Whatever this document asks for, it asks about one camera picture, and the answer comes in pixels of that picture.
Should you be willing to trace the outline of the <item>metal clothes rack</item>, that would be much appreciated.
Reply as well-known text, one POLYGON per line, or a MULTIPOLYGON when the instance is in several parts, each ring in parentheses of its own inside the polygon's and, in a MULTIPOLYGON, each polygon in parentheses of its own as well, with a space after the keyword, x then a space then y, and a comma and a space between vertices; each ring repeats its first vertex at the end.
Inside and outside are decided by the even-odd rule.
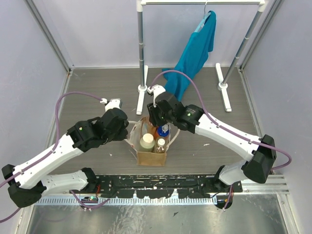
POLYGON ((231 112, 231 104, 228 96, 228 79, 230 78, 232 71, 236 67, 240 56, 245 49, 252 32, 255 29, 262 13, 266 9, 267 2, 265 0, 137 0, 136 1, 136 11, 137 11, 137 25, 138 25, 138 49, 139 49, 139 69, 140 69, 140 84, 137 88, 138 90, 138 101, 136 107, 136 114, 141 115, 143 111, 144 97, 147 92, 147 75, 148 66, 144 63, 144 41, 143 41, 143 7, 145 5, 257 5, 258 9, 251 22, 249 29, 241 42, 241 45, 236 52, 235 57, 226 73, 222 74, 220 63, 215 64, 215 70, 218 78, 218 90, 221 93, 224 109, 226 112, 231 112))

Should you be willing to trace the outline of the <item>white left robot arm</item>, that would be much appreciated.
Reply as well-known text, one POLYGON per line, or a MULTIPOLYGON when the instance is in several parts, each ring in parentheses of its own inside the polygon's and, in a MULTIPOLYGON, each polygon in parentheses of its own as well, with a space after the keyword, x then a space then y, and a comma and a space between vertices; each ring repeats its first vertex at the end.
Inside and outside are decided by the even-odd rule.
POLYGON ((90 149, 127 137, 127 115, 119 108, 107 110, 103 116, 77 122, 50 148, 33 159, 2 168, 11 200, 19 208, 30 206, 43 196, 69 190, 93 193, 98 179, 91 168, 62 175, 50 175, 54 169, 90 149))

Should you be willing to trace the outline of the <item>teal t-shirt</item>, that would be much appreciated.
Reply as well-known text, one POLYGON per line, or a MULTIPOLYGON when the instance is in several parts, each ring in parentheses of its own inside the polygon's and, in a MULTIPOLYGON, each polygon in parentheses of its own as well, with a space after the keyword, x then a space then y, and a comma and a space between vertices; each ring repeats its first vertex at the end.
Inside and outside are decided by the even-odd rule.
MULTIPOLYGON (((190 79, 193 79, 201 70, 209 57, 209 53, 214 49, 216 13, 210 11, 204 27, 198 32, 193 32, 189 41, 177 63, 175 70, 183 72, 190 79)), ((190 81, 181 74, 175 72, 165 73, 164 78, 167 80, 164 88, 167 92, 174 94, 181 101, 184 92, 190 85, 190 81)))

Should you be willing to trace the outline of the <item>burlap canvas tote bag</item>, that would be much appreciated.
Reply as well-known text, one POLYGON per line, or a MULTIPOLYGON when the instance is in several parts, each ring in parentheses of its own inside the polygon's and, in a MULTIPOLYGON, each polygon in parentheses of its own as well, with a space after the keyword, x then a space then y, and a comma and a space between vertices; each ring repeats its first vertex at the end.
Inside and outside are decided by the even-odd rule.
POLYGON ((139 121, 129 121, 131 131, 129 132, 125 141, 132 147, 135 151, 135 156, 137 160, 137 165, 140 166, 164 166, 167 158, 167 151, 169 147, 178 137, 180 130, 177 130, 176 134, 171 137, 171 127, 169 126, 170 133, 168 139, 166 139, 166 152, 163 154, 157 154, 154 152, 140 152, 140 139, 144 134, 147 133, 147 123, 150 123, 148 117, 143 117, 139 121))

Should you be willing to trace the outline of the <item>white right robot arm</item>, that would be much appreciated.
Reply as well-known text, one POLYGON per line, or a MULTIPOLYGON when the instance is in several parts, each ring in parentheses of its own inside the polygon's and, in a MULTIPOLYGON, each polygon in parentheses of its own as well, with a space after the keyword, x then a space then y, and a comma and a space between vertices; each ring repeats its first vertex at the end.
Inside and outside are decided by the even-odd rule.
POLYGON ((225 192, 232 184, 246 179, 259 184, 266 182, 276 160, 271 136, 253 136, 223 122, 215 124, 202 108, 193 104, 184 106, 161 87, 149 94, 153 102, 147 105, 147 109, 153 126, 171 123, 182 131, 210 138, 242 157, 237 163, 220 166, 214 176, 216 190, 225 192))

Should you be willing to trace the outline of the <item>pink cap peach bottle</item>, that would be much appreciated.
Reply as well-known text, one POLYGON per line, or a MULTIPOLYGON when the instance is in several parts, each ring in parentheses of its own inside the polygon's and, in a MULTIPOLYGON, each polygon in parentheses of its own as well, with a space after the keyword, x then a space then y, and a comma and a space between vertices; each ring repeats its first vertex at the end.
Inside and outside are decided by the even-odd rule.
POLYGON ((151 134, 156 139, 157 127, 154 127, 151 123, 147 123, 147 133, 151 134))

